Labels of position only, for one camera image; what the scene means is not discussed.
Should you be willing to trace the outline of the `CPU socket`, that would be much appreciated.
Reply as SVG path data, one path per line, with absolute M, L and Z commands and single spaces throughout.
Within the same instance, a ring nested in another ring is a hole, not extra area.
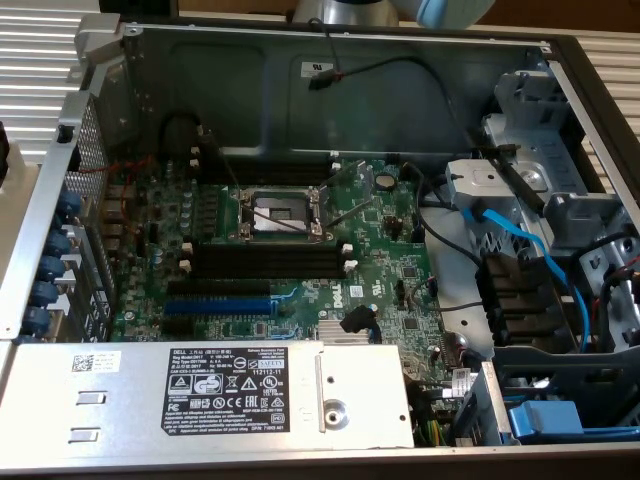
M 235 187 L 229 193 L 236 207 L 230 238 L 261 244 L 322 244 L 334 240 L 327 230 L 326 201 L 318 187 Z

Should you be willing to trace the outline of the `green Dell motherboard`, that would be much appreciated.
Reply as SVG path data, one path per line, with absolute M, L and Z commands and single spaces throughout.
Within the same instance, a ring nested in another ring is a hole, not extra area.
M 109 189 L 108 209 L 118 216 L 106 236 L 118 299 L 110 337 L 117 342 L 159 341 L 312 341 L 320 320 L 339 322 L 359 305 L 376 314 L 378 343 L 398 348 L 412 408 L 432 415 L 451 413 L 448 388 L 454 364 L 447 359 L 444 326 L 437 301 L 437 280 L 425 247 L 425 231 L 416 208 L 414 186 L 396 167 L 366 162 L 377 174 L 397 180 L 393 191 L 373 192 L 372 203 L 337 226 L 327 228 L 332 244 L 350 253 L 343 279 L 199 279 L 181 268 L 183 249 L 193 244 L 247 244 L 230 238 L 236 207 L 235 187 L 200 184 L 187 168 L 168 165 L 160 177 L 143 175 Z M 359 180 L 329 188 L 327 221 L 363 202 Z M 265 280 L 271 295 L 168 296 L 175 280 Z M 270 315 L 165 315 L 168 300 L 269 298 Z M 192 337 L 165 336 L 165 316 L 191 316 Z

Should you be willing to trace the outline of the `silver finned chipset heatsink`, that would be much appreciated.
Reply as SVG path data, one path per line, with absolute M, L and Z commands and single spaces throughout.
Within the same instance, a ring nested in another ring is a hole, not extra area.
M 317 339 L 325 345 L 347 346 L 378 343 L 372 329 L 364 328 L 358 333 L 346 332 L 335 319 L 320 320 L 317 325 Z

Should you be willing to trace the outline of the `long black expansion slot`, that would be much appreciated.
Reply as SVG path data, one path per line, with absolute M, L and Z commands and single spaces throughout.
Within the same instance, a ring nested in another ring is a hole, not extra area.
M 168 296 L 249 296 L 271 295 L 270 284 L 265 280 L 175 280 L 167 285 Z

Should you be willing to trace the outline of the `blue expansion slot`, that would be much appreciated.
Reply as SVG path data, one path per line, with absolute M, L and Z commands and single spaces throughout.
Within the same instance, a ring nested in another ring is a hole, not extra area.
M 168 300 L 165 315 L 270 315 L 269 298 L 204 299 L 191 298 Z

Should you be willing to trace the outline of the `grey metal PC case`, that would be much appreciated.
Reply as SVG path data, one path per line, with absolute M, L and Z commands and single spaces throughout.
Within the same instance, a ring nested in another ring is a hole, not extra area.
M 233 478 L 353 480 L 640 480 L 640 441 L 523 445 L 508 411 L 528 400 L 564 400 L 542 380 L 513 379 L 506 393 L 496 374 L 492 333 L 478 292 L 482 258 L 503 253 L 542 258 L 577 309 L 578 351 L 615 353 L 591 335 L 595 315 L 564 262 L 525 229 L 519 201 L 505 212 L 486 207 L 476 218 L 451 202 L 449 162 L 477 159 L 465 130 L 494 145 L 485 119 L 500 113 L 494 90 L 504 74 L 550 72 L 582 125 L 578 168 L 598 193 L 618 194 L 640 218 L 640 144 L 569 38 L 489 36 L 474 32 L 357 28 L 320 20 L 293 25 L 256 22 L 125 20 L 123 71 L 94 74 L 88 90 L 70 80 L 42 144 L 20 141 L 0 114 L 0 398 L 23 345 L 222 343 L 117 342 L 111 339 L 118 299 L 106 236 L 119 218 L 108 209 L 111 186 L 168 165 L 209 164 L 191 148 L 211 129 L 221 147 L 332 150 L 353 163 L 383 161 L 414 186 L 415 208 L 437 280 L 447 359 L 477 373 L 453 410 L 439 416 L 412 408 L 403 374 L 413 444 L 409 448 L 180 455 L 170 458 L 41 457 L 0 459 L 0 477 L 104 477 L 197 474 Z M 81 212 L 62 220 L 62 191 L 78 193 Z M 46 335 L 22 321 L 51 229 L 64 229 L 72 250 L 49 311 Z

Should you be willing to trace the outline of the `short black expansion slot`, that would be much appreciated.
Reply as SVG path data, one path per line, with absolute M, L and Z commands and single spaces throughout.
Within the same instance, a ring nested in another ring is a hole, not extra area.
M 165 336 L 192 337 L 195 334 L 195 320 L 191 316 L 165 316 L 160 330 Z

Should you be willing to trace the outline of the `white barcode tag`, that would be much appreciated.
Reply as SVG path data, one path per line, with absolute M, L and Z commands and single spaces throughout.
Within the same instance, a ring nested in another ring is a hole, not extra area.
M 471 390 L 477 378 L 477 373 L 470 368 L 454 369 L 451 378 L 451 387 L 448 388 L 451 398 L 463 398 Z

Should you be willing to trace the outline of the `grey metal disk bay cage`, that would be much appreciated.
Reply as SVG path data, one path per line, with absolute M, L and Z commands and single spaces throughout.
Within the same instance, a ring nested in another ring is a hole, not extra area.
M 541 215 L 519 203 L 526 231 L 561 259 L 570 284 L 594 313 L 591 335 L 607 350 L 640 346 L 640 293 L 625 272 L 640 274 L 640 218 L 621 197 L 598 193 L 578 168 L 585 136 L 573 105 L 550 72 L 516 71 L 500 77 L 494 94 L 500 113 L 484 121 L 494 145 L 520 146 L 512 165 L 545 202 Z

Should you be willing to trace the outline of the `silver power supply black label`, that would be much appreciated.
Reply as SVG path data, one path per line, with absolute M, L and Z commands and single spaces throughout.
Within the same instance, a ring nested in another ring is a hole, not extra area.
M 412 444 L 393 346 L 23 345 L 0 398 L 5 461 Z

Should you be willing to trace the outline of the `blue expansion slot clip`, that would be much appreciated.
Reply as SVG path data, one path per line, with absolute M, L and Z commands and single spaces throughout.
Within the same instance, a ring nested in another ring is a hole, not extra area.
M 45 239 L 43 254 L 56 258 L 67 255 L 72 250 L 72 242 L 64 229 L 51 229 Z
M 43 336 L 49 331 L 51 317 L 49 311 L 40 308 L 28 306 L 22 321 L 22 328 L 28 335 Z
M 56 303 L 58 298 L 59 290 L 56 285 L 45 281 L 35 281 L 29 294 L 28 305 L 44 308 Z
M 56 214 L 62 219 L 76 217 L 82 210 L 82 197 L 73 191 L 62 191 L 56 204 Z
M 65 272 L 66 265 L 60 258 L 43 255 L 38 263 L 36 279 L 53 283 L 57 278 L 61 278 Z

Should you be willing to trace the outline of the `dark grey disk bay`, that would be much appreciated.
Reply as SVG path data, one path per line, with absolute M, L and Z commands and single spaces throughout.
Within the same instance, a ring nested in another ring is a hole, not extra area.
M 587 427 L 623 425 L 640 414 L 640 346 L 615 353 L 550 354 L 500 347 L 493 364 L 503 391 L 513 379 L 542 380 L 547 394 L 575 403 Z

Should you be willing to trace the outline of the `blue plastic disk latch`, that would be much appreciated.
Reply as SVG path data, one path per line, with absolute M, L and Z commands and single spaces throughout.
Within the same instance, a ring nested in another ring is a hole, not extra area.
M 523 445 L 640 441 L 640 427 L 584 427 L 571 401 L 528 400 L 508 411 L 514 437 Z

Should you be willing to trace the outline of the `aluminium corner block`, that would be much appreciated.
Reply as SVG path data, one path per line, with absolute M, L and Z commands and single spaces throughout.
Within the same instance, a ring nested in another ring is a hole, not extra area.
M 85 15 L 77 27 L 74 46 L 78 66 L 68 79 L 81 90 L 88 90 L 94 74 L 98 79 L 115 78 L 123 71 L 124 26 L 118 13 Z

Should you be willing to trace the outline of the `silver disk bay bracket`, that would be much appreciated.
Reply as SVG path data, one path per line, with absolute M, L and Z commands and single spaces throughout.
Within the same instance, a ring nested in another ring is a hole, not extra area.
M 446 177 L 451 202 L 459 210 L 471 208 L 477 202 L 500 212 L 515 205 L 514 193 L 488 160 L 449 162 Z

